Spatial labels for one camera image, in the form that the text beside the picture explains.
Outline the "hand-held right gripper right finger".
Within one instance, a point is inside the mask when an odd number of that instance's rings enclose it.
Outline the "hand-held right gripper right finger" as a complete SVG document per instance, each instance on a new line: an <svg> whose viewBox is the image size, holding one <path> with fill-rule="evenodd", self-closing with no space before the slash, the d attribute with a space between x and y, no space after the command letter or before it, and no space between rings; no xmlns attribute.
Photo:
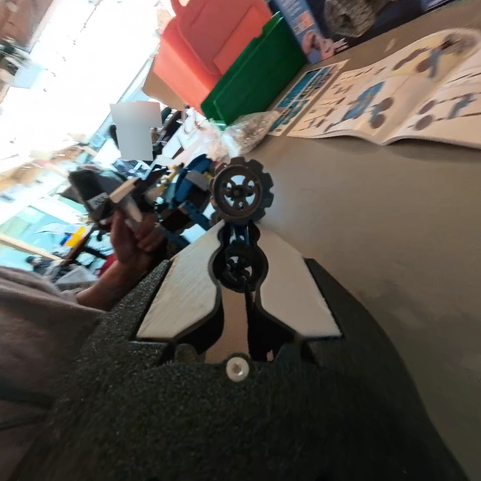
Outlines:
<svg viewBox="0 0 481 481"><path fill-rule="evenodd" d="M303 255L262 225L257 246L267 271L256 288L259 308L304 340L340 338L341 330Z"/></svg>

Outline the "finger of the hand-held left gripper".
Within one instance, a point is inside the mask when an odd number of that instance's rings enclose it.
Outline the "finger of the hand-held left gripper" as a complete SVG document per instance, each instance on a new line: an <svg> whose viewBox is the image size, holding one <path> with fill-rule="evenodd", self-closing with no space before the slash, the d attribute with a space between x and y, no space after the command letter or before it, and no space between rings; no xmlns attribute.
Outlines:
<svg viewBox="0 0 481 481"><path fill-rule="evenodd" d="M133 190L136 189L139 179L128 179L109 194L109 199L112 203L120 203Z"/></svg>

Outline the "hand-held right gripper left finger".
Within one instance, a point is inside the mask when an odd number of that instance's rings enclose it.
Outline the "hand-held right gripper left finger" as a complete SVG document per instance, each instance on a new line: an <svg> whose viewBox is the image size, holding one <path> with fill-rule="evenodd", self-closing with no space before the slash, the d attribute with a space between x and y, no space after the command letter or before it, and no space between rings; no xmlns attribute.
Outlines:
<svg viewBox="0 0 481 481"><path fill-rule="evenodd" d="M221 248L219 234L224 226L220 221L172 258L137 340L180 340L213 316L221 301L213 259Z"/></svg>

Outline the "blue toy brick vehicle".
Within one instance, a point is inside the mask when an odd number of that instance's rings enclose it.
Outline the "blue toy brick vehicle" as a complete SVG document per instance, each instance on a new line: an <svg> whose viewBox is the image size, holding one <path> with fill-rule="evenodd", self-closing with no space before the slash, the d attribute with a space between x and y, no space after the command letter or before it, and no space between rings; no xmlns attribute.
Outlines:
<svg viewBox="0 0 481 481"><path fill-rule="evenodd" d="M165 237L181 248L189 245L183 232L194 225L208 231L212 225L205 211L211 200L209 190L215 164L201 154L187 165L154 165L144 180L143 200L156 214Z"/></svg>

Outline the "grey toy wheel assembly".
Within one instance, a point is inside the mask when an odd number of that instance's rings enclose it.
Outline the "grey toy wheel assembly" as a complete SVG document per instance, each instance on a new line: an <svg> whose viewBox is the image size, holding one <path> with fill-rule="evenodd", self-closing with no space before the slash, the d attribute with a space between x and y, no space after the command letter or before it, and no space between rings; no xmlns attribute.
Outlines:
<svg viewBox="0 0 481 481"><path fill-rule="evenodd" d="M255 292L268 269L258 246L260 230L256 223L273 204L273 185L271 175L259 161L244 157L220 164L210 182L214 216L223 223L213 272L223 286L234 292Z"/></svg>

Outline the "person's left forearm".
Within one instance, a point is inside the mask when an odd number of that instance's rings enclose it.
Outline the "person's left forearm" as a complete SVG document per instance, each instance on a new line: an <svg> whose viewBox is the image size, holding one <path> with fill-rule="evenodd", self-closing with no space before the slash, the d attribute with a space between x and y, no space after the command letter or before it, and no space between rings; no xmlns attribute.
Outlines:
<svg viewBox="0 0 481 481"><path fill-rule="evenodd" d="M116 260L89 288L76 294L77 302L88 308L110 311L152 270L148 258Z"/></svg>

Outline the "grey desk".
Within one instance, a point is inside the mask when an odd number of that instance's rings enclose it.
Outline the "grey desk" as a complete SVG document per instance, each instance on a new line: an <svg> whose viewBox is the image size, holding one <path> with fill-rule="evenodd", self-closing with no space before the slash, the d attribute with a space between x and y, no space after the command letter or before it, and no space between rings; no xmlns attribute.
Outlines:
<svg viewBox="0 0 481 481"><path fill-rule="evenodd" d="M480 480L480 150L284 133L249 157L274 181L262 224L370 311Z"/></svg>

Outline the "person's left hand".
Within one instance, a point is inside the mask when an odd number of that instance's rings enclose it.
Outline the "person's left hand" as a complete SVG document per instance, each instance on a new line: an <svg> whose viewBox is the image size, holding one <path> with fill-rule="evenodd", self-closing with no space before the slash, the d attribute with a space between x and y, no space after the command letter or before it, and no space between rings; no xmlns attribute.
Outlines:
<svg viewBox="0 0 481 481"><path fill-rule="evenodd" d="M121 210L111 221L111 244L119 264L132 272L146 273L166 257L167 240L160 231L154 214L144 216L133 230Z"/></svg>

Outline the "clear plastic bag of parts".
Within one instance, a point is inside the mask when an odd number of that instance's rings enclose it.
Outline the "clear plastic bag of parts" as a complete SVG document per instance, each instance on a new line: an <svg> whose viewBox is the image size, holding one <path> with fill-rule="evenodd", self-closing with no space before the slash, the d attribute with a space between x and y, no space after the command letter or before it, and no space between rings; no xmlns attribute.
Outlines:
<svg viewBox="0 0 481 481"><path fill-rule="evenodd" d="M215 121L211 153L218 160L246 155L264 139L279 118L278 111L263 111L238 117L230 125Z"/></svg>

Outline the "orange plastic bin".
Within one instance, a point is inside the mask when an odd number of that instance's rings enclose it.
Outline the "orange plastic bin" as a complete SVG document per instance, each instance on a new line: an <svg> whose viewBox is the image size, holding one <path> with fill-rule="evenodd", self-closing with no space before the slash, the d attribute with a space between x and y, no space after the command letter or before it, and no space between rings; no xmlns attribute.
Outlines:
<svg viewBox="0 0 481 481"><path fill-rule="evenodd" d="M153 74L181 99L201 104L272 17L266 1L171 1Z"/></svg>

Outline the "green plastic bin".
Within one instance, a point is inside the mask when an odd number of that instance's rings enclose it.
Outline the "green plastic bin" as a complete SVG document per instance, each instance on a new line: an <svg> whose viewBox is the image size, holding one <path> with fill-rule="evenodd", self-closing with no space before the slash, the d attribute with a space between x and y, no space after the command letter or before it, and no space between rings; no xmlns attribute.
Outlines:
<svg viewBox="0 0 481 481"><path fill-rule="evenodd" d="M203 101L203 115L230 125L238 117L265 111L305 63L288 23L275 13Z"/></svg>

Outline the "open instruction booklet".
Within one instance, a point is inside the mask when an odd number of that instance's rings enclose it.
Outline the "open instruction booklet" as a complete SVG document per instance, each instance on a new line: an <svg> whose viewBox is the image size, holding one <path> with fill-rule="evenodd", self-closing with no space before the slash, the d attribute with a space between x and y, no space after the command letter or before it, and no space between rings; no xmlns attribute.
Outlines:
<svg viewBox="0 0 481 481"><path fill-rule="evenodd" d="M480 31L451 28L342 72L287 134L480 149Z"/></svg>

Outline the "blue printed leaflet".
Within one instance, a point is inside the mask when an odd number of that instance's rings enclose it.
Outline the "blue printed leaflet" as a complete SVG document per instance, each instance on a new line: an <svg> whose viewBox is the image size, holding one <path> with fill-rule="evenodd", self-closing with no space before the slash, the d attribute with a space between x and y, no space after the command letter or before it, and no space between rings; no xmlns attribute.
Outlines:
<svg viewBox="0 0 481 481"><path fill-rule="evenodd" d="M316 98L329 82L344 68L349 60L306 71L286 94L276 103L273 111L279 114L268 131L268 135L280 136Z"/></svg>

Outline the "blue cardboard toy box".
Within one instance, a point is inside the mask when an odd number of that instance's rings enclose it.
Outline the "blue cardboard toy box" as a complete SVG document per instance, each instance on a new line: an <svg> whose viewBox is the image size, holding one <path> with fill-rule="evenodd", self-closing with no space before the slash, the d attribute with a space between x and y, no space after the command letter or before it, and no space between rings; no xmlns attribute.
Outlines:
<svg viewBox="0 0 481 481"><path fill-rule="evenodd" d="M402 26L450 1L267 1L310 64Z"/></svg>

